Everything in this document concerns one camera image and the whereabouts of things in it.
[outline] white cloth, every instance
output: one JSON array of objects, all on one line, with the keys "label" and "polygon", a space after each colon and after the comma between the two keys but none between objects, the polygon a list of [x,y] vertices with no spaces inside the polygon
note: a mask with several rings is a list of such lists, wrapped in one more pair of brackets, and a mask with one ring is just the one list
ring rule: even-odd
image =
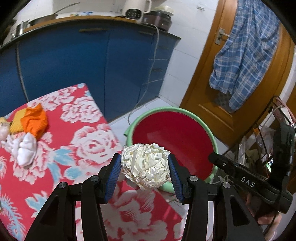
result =
[{"label": "white cloth", "polygon": [[169,178],[169,154],[164,147],[155,143],[124,147],[121,158],[123,173],[141,190],[151,191],[153,188],[159,188]]},{"label": "white cloth", "polygon": [[37,152],[37,140],[29,132],[16,139],[8,135],[7,142],[2,142],[2,144],[5,145],[6,151],[10,152],[22,167],[30,165]]}]

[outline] red floral bedsheet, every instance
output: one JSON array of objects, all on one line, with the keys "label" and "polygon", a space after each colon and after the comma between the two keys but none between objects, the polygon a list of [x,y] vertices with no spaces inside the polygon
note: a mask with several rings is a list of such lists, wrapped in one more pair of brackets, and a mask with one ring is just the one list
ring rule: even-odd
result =
[{"label": "red floral bedsheet", "polygon": [[[40,97],[13,111],[41,103],[49,128],[38,141],[32,167],[24,169],[0,148],[0,219],[23,241],[34,218],[59,182],[80,183],[109,164],[123,147],[107,124],[85,84]],[[181,217],[160,193],[144,192],[120,176],[114,195],[101,205],[109,240],[181,240]],[[82,241],[80,203],[76,205],[77,240]]]}]

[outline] plaid shirt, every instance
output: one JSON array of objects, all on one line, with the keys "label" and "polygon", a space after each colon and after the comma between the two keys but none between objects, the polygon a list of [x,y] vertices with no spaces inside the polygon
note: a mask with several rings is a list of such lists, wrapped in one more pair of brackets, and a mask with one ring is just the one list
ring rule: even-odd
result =
[{"label": "plaid shirt", "polygon": [[263,79],[279,41],[279,20],[261,0],[238,0],[230,37],[216,55],[210,86],[238,110]]}]

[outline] cooking pot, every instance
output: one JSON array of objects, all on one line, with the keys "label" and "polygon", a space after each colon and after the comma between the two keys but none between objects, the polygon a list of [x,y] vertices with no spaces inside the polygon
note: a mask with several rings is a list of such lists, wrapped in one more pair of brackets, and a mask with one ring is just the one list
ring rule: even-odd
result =
[{"label": "cooking pot", "polygon": [[28,27],[29,20],[27,21],[22,21],[20,24],[17,25],[17,28],[15,30],[15,34],[12,35],[13,38],[20,36],[23,34],[25,28]]},{"label": "cooking pot", "polygon": [[33,19],[32,21],[29,22],[29,27],[31,26],[34,26],[38,23],[42,23],[42,22],[46,22],[46,21],[49,21],[49,20],[53,20],[53,19],[56,19],[57,18],[57,13],[66,9],[66,8],[69,8],[71,6],[74,6],[76,4],[79,4],[80,2],[76,2],[76,3],[73,3],[73,4],[70,4],[66,7],[63,7],[61,8],[60,10],[56,11],[55,13],[51,14],[51,15],[46,15],[46,16],[43,16],[43,17],[40,17],[40,18],[36,18],[36,19]]}]

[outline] blue cabinet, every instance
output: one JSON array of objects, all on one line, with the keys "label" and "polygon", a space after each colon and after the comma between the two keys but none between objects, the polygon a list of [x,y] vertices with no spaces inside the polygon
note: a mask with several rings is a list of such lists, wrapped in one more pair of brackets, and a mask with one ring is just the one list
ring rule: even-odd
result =
[{"label": "blue cabinet", "polygon": [[[159,94],[178,38],[134,23],[92,20],[63,22],[20,36],[19,53],[29,100],[86,83],[107,121]],[[0,83],[9,94],[0,97],[0,115],[25,103],[16,68],[15,47],[0,50]]]},{"label": "blue cabinet", "polygon": [[20,42],[20,62],[29,100],[86,83],[104,113],[108,24],[57,26]]},{"label": "blue cabinet", "polygon": [[[177,39],[160,33],[158,46],[156,49],[156,59],[169,60],[172,55],[173,49],[176,45],[176,41]],[[149,59],[153,59],[154,57],[154,50],[155,50],[156,43],[157,43],[157,33],[153,35],[152,49],[150,52]]]},{"label": "blue cabinet", "polygon": [[[145,104],[148,101],[158,97],[161,86],[163,84],[163,79],[165,77],[165,72],[168,68],[168,63],[169,63],[169,60],[163,60],[163,59],[155,60],[155,63],[151,71],[149,84],[147,84],[147,81],[146,81],[141,86],[141,91],[138,99],[138,101],[140,101],[139,105]],[[152,64],[153,64],[153,60],[149,60],[148,71],[150,71]]]},{"label": "blue cabinet", "polygon": [[141,26],[121,26],[110,33],[105,69],[105,117],[108,121],[133,109],[148,77],[152,35]]},{"label": "blue cabinet", "polygon": [[0,54],[0,90],[0,117],[26,103],[16,66],[15,46]]}]

